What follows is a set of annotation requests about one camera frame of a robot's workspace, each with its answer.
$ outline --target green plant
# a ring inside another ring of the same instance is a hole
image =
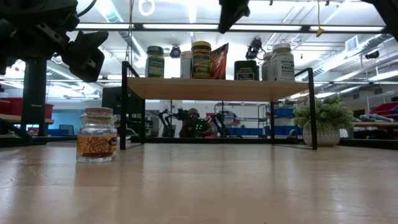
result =
[[[294,123],[300,128],[310,128],[310,105],[309,103],[294,110]],[[337,95],[325,98],[323,101],[315,99],[315,116],[317,129],[324,131],[331,128],[349,129],[353,127],[353,112],[340,100]]]

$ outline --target white label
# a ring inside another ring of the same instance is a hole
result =
[[[271,61],[266,61],[262,64],[261,76],[262,76],[262,81],[272,81],[273,80]]]
[[[294,82],[294,59],[291,55],[272,58],[272,74],[275,81]]]

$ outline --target air vent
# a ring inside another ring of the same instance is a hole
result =
[[[354,100],[359,99],[359,93],[355,93],[355,94],[353,95],[353,98],[354,98]]]
[[[381,87],[374,89],[374,94],[375,95],[378,95],[378,94],[381,94],[381,93],[383,93],[383,89]]]
[[[346,51],[350,52],[358,48],[358,36],[351,38],[350,40],[346,41]]]

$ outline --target potted plant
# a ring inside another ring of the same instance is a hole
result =
[[[312,145],[310,105],[305,103],[294,110],[294,123],[303,128],[304,142]],[[323,101],[315,99],[315,116],[317,121],[317,138],[319,146],[335,146],[340,141],[340,129],[353,127],[353,112],[334,95]]]

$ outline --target wooden table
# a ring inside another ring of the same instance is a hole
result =
[[[0,114],[0,118],[6,120],[8,122],[12,122],[12,123],[20,123],[21,122],[21,116],[16,116],[16,115]],[[47,124],[53,124],[54,120],[53,119],[45,119],[45,122]]]
[[[75,162],[76,143],[0,150],[0,223],[398,223],[398,153],[146,144]]]

